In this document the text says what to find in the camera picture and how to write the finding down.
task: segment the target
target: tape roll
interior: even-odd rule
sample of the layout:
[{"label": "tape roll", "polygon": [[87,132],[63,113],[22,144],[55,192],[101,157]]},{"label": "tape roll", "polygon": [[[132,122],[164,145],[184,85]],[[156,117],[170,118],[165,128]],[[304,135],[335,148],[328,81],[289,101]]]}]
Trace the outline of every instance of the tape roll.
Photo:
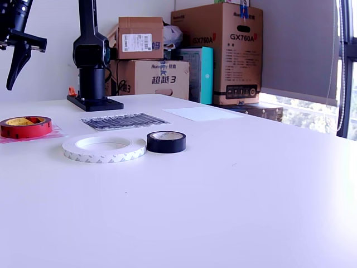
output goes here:
[{"label": "tape roll", "polygon": [[43,116],[27,116],[0,122],[0,135],[4,138],[35,138],[52,132],[52,120]]},{"label": "tape roll", "polygon": [[64,155],[85,163],[116,163],[139,158],[146,152],[145,140],[128,140],[116,136],[85,135],[73,137],[62,145]]},{"label": "tape roll", "polygon": [[174,154],[186,149],[186,135],[174,131],[158,131],[147,135],[147,150],[161,154]]}]

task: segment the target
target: black electrical tape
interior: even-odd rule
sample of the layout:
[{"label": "black electrical tape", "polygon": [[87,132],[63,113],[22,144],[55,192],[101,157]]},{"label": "black electrical tape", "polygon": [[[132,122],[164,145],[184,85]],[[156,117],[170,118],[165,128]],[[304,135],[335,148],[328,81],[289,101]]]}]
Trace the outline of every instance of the black electrical tape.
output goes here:
[{"label": "black electrical tape", "polygon": [[186,135],[174,131],[158,131],[147,135],[147,150],[160,154],[174,154],[186,149]]}]

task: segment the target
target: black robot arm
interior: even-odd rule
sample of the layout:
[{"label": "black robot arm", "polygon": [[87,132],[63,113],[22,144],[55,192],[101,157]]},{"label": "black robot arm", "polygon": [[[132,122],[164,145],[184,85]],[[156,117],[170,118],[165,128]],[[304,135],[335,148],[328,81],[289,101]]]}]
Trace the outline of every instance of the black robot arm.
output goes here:
[{"label": "black robot arm", "polygon": [[[24,33],[33,0],[0,0],[0,49],[14,46],[7,80],[13,84],[31,57],[31,50],[46,51],[47,40]],[[73,60],[79,69],[79,94],[67,99],[85,111],[123,109],[105,96],[105,68],[110,62],[108,39],[98,32],[96,0],[79,0],[80,37],[73,44]]]},{"label": "black robot arm", "polygon": [[31,50],[46,51],[47,40],[24,33],[32,0],[0,0],[0,49],[15,47],[6,88],[15,80],[31,57]]}]

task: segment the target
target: white tape roll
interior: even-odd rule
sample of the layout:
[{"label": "white tape roll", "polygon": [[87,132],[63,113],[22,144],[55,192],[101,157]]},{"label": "white tape roll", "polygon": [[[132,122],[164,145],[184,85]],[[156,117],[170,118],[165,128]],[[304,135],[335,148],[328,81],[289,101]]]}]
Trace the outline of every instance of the white tape roll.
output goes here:
[{"label": "white tape roll", "polygon": [[85,135],[73,137],[62,145],[64,155],[85,163],[116,163],[139,158],[146,152],[145,140],[127,140],[115,136]]}]

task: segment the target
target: red tape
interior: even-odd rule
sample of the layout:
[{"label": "red tape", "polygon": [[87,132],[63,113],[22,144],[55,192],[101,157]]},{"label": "red tape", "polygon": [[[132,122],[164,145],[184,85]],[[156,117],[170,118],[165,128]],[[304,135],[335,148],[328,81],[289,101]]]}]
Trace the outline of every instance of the red tape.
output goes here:
[{"label": "red tape", "polygon": [[35,138],[52,132],[52,119],[43,116],[15,117],[0,122],[4,138]]}]

